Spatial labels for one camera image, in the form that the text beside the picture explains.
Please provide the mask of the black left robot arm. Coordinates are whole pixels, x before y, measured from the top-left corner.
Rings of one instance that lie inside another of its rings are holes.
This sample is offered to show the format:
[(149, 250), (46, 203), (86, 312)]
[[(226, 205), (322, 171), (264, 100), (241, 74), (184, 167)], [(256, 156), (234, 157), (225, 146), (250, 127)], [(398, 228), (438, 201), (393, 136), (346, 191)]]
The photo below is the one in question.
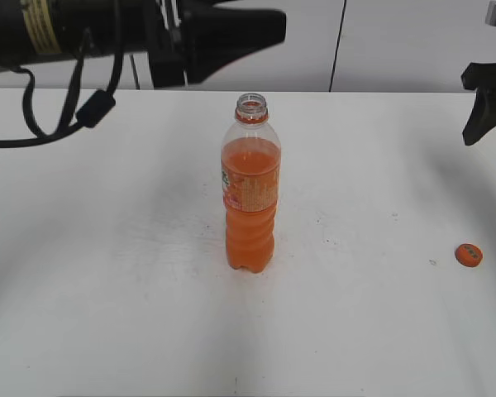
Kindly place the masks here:
[(0, 1), (0, 73), (87, 55), (145, 52), (154, 88), (200, 84), (218, 70), (284, 42), (286, 14), (223, 1)]

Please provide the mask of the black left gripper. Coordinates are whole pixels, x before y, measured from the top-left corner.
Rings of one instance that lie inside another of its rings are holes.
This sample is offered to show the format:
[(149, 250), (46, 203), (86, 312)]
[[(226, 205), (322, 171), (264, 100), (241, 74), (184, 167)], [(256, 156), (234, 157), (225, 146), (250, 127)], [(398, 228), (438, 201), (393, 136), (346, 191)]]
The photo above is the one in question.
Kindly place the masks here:
[(146, 3), (146, 52), (154, 88), (200, 84), (225, 66), (284, 42), (280, 10), (221, 7), (220, 1)]

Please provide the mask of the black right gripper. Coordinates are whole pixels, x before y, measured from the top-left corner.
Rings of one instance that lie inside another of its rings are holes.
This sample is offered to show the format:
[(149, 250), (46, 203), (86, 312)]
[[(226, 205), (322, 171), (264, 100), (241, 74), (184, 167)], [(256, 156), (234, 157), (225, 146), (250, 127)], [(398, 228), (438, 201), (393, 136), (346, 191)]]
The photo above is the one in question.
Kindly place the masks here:
[(496, 63), (470, 63), (461, 75), (465, 90), (475, 91), (475, 101), (462, 132), (466, 146), (480, 141), (496, 127)]

